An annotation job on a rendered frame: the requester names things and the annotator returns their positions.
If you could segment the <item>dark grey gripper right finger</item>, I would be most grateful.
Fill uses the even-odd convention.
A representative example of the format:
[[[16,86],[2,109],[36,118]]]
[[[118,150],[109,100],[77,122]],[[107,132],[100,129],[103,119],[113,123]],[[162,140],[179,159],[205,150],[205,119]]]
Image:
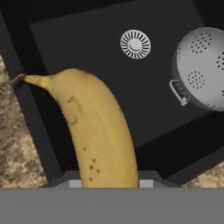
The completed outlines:
[[[179,185],[163,179],[157,171],[140,171],[138,177],[141,188],[179,188]]]

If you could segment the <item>grey metal colander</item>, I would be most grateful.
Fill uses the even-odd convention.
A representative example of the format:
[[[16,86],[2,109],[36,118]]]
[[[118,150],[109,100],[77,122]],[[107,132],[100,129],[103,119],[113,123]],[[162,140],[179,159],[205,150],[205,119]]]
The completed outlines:
[[[169,86],[181,106],[189,102],[224,112],[224,31],[200,27],[188,32],[172,58]]]

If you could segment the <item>yellow banana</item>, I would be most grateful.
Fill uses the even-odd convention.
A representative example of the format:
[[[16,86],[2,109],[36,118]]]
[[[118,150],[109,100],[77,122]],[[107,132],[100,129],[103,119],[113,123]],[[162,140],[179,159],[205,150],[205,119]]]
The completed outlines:
[[[84,188],[138,188],[136,153],[123,111],[95,75],[69,68],[55,74],[19,73],[15,87],[29,83],[58,103],[75,148]]]

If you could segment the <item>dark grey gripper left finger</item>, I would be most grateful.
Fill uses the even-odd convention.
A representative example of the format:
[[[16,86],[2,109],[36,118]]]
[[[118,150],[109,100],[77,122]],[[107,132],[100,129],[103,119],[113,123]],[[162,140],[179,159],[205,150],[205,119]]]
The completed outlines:
[[[82,188],[80,174],[78,171],[66,171],[61,178],[44,185],[44,188],[47,187]]]

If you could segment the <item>white round sink drain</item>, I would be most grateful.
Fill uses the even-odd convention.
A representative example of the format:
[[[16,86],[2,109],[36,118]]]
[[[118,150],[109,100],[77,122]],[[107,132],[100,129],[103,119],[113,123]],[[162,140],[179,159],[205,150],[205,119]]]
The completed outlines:
[[[120,37],[120,47],[129,58],[141,60],[151,52],[151,41],[143,31],[131,29]]]

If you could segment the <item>black sink basin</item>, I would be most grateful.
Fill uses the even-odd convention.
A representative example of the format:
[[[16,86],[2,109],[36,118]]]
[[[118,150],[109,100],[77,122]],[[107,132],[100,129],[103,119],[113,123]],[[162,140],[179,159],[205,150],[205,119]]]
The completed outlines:
[[[224,28],[215,0],[0,0],[0,54],[10,76],[80,68],[113,91],[126,116],[139,171],[183,185],[224,161],[224,113],[180,106],[169,87],[172,57],[189,31]],[[144,32],[149,55],[120,47]]]

